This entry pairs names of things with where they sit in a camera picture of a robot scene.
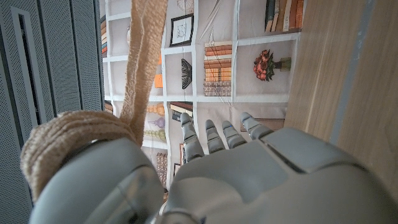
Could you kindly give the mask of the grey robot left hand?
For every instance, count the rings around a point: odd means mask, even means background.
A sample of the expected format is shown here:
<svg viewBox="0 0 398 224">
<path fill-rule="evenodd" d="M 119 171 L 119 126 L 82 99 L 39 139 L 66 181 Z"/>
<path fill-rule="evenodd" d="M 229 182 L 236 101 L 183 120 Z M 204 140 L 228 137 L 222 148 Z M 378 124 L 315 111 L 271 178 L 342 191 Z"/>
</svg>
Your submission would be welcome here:
<svg viewBox="0 0 398 224">
<path fill-rule="evenodd" d="M 52 167 L 31 223 L 396 223 L 397 202 L 341 149 L 292 128 L 272 131 L 243 113 L 246 141 L 225 121 L 205 123 L 208 154 L 187 114 L 187 161 L 165 190 L 127 138 L 77 146 L 54 139 Z"/>
</svg>

